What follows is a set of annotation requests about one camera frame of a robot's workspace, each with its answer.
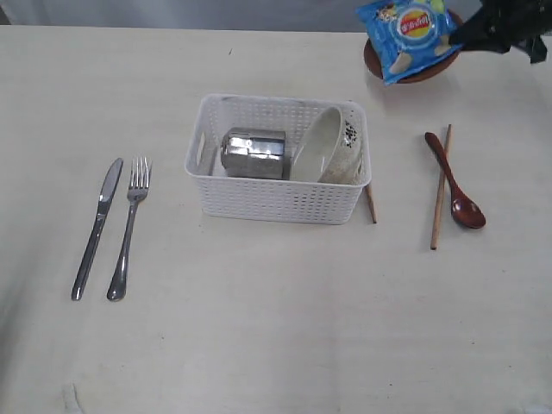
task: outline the gray wall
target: gray wall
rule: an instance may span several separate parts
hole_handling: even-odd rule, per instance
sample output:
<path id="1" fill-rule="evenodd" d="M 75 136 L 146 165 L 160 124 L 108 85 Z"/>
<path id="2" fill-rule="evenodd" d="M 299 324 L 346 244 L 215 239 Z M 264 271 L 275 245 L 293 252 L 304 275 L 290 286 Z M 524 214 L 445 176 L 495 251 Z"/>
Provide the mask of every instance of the gray wall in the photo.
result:
<path id="1" fill-rule="evenodd" d="M 369 0 L 0 0 L 13 24 L 243 30 L 364 31 Z M 449 0 L 467 18 L 479 0 Z"/>

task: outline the metal cup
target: metal cup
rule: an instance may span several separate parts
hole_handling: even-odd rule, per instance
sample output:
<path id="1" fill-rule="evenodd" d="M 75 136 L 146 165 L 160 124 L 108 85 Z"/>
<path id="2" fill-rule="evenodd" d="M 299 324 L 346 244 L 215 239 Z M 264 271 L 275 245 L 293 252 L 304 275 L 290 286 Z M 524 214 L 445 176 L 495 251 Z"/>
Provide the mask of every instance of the metal cup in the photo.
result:
<path id="1" fill-rule="evenodd" d="M 285 132 L 232 128 L 223 137 L 221 162 L 229 177 L 282 179 Z"/>

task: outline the red-brown spoon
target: red-brown spoon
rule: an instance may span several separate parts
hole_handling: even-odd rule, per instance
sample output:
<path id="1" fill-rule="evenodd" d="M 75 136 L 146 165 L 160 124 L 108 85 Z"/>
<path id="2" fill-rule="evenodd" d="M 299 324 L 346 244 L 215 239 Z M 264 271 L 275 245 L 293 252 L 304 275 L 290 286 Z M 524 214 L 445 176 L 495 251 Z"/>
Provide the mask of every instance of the red-brown spoon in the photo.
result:
<path id="1" fill-rule="evenodd" d="M 452 214 L 452 218 L 462 226 L 469 227 L 470 229 L 481 229 L 486 224 L 485 216 L 483 216 L 477 204 L 464 194 L 456 183 L 439 138 L 432 132 L 426 132 L 425 141 L 430 146 L 439 165 L 447 176 L 448 185 L 450 185 L 450 213 Z"/>

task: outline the knife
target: knife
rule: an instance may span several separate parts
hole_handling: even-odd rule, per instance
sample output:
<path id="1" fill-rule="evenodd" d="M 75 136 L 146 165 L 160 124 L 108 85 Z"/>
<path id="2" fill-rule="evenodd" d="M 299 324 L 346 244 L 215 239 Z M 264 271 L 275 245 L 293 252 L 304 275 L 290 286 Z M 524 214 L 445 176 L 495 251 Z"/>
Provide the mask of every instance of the knife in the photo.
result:
<path id="1" fill-rule="evenodd" d="M 88 244 L 86 245 L 83 261 L 81 261 L 80 267 L 78 268 L 75 284 L 72 287 L 72 300 L 80 300 L 83 297 L 86 280 L 88 280 L 88 273 L 90 272 L 92 262 L 94 261 L 97 243 L 99 242 L 100 235 L 104 229 L 107 213 L 110 211 L 111 200 L 113 200 L 113 195 L 115 194 L 115 189 L 117 188 L 117 183 L 119 182 L 119 177 L 121 176 L 121 170 L 122 159 L 117 158 L 115 162 L 111 164 L 111 167 L 105 176 L 105 180 L 103 181 L 102 190 L 100 191 L 100 198 L 97 202 L 97 213 L 96 220 L 94 221 L 94 227 L 92 228 Z"/>

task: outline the blue snack bag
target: blue snack bag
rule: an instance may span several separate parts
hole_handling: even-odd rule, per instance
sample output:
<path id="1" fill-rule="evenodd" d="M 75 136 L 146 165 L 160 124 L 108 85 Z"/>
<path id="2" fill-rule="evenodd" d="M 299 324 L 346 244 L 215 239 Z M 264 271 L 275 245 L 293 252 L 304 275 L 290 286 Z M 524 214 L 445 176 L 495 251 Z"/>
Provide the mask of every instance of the blue snack bag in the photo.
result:
<path id="1" fill-rule="evenodd" d="M 356 10 L 379 56 L 386 85 L 447 58 L 456 29 L 443 0 L 380 0 Z"/>

